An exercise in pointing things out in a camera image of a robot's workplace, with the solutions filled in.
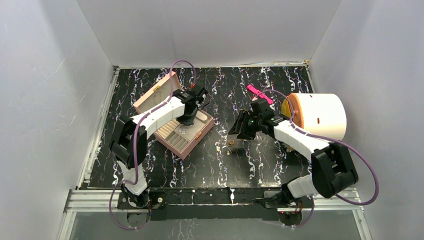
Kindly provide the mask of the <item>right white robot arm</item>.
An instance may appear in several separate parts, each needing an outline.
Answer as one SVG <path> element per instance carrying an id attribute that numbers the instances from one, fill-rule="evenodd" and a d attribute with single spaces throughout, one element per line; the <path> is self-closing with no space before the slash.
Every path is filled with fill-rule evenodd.
<path id="1" fill-rule="evenodd" d="M 250 110 L 239 111 L 228 134 L 236 135 L 241 140 L 254 140 L 258 132 L 288 144 L 311 164 L 309 175 L 293 178 L 281 186 L 280 193 L 257 200 L 258 203 L 275 201 L 295 207 L 302 197 L 321 195 L 328 199 L 359 180 L 346 146 L 298 132 L 292 127 L 288 116 L 275 113 L 268 102 L 261 98 L 250 103 Z"/>

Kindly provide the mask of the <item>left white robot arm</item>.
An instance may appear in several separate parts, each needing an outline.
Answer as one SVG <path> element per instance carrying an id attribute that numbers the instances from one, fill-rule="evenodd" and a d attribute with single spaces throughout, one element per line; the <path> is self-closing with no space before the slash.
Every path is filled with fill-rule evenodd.
<path id="1" fill-rule="evenodd" d="M 119 119 L 120 125 L 113 132 L 109 149 L 123 174 L 122 194 L 132 207 L 145 208 L 150 201 L 142 166 L 149 137 L 172 120 L 183 126 L 194 126 L 196 115 L 208 94 L 199 84 L 189 90 L 177 89 L 170 98 L 145 112 Z"/>

